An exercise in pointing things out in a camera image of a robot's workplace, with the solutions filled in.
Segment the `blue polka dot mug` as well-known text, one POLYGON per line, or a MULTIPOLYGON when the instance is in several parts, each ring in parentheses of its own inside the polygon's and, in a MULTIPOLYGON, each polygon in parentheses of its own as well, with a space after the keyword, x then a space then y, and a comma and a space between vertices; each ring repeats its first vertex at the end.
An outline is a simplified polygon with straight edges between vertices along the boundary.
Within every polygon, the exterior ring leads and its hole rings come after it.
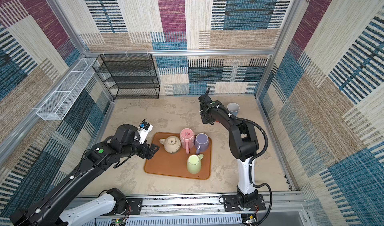
POLYGON ((237 116, 237 114, 239 113, 240 111, 240 106, 237 104, 237 103, 234 103, 234 102, 231 102, 227 105, 227 109, 235 116, 237 116))

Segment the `beige speckled mug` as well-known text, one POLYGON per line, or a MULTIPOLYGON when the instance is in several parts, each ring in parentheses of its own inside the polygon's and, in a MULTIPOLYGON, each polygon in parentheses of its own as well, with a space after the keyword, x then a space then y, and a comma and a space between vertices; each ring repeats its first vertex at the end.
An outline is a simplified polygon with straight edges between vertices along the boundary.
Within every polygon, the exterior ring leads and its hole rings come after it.
POLYGON ((176 136, 170 136, 167 139, 160 139, 160 143, 164 146, 167 153, 177 153, 181 148, 181 141, 176 136))

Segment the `purple mug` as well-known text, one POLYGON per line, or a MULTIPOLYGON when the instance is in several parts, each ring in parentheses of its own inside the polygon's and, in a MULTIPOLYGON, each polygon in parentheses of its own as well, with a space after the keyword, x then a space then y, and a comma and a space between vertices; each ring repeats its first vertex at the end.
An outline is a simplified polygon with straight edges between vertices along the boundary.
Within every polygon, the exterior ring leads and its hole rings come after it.
POLYGON ((206 151, 209 147, 209 142, 209 137, 206 134, 198 134, 195 138, 196 154, 206 151))

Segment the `pink patterned mug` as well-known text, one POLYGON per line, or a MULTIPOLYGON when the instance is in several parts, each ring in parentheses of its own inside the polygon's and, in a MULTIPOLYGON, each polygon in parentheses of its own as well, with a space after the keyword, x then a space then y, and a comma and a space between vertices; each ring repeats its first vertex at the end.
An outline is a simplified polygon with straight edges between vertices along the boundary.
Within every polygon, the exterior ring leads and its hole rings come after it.
POLYGON ((187 155, 190 154, 195 143, 195 134, 192 129, 185 128, 180 133, 182 147, 186 150, 187 155))

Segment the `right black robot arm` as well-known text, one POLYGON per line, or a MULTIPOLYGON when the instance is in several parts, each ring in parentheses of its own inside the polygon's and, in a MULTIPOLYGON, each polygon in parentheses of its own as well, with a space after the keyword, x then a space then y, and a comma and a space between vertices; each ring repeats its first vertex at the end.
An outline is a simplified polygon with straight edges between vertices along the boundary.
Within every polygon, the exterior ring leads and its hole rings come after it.
POLYGON ((251 158, 257 154, 259 143, 255 127, 251 123, 237 119, 220 101, 213 101, 209 89, 199 97, 199 112, 203 124, 222 124, 229 134, 229 148, 237 159, 239 182, 237 200, 241 209, 251 208, 258 199, 258 191, 253 186, 253 166, 251 158))

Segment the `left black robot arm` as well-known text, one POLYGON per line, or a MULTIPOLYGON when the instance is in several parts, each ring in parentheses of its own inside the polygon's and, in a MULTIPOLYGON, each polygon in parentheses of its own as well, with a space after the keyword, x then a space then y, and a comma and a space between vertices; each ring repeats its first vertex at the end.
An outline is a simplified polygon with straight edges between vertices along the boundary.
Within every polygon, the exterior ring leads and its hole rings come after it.
POLYGON ((153 126, 143 121, 139 127, 123 124, 113 136, 86 150, 78 165, 53 190, 28 209, 10 216, 15 226, 81 226, 105 214, 127 215, 132 208, 120 190, 112 188, 95 200, 67 210, 67 206, 94 179, 108 168, 120 167, 138 156, 150 160, 159 146, 148 144, 146 137, 153 126))

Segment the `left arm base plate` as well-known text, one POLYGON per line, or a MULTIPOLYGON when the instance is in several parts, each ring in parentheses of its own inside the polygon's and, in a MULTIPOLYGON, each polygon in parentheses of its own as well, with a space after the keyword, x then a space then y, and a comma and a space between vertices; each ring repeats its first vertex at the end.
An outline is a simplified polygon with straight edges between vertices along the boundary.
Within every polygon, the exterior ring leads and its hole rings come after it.
POLYGON ((140 215, 142 210, 143 198, 127 198, 127 207, 124 216, 140 215))

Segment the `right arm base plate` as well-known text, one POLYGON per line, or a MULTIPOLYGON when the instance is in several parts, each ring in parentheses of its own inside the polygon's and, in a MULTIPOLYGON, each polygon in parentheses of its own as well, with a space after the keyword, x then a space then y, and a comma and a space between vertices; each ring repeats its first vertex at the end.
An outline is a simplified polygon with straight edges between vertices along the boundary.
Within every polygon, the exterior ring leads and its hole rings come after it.
POLYGON ((263 195, 258 194, 258 199, 250 204, 249 206, 246 206, 245 208, 242 208, 240 206, 240 203, 238 201, 238 198, 236 195, 222 195, 219 198, 219 202, 224 205, 226 212, 235 212, 235 211, 265 211, 266 204, 263 198, 263 195))

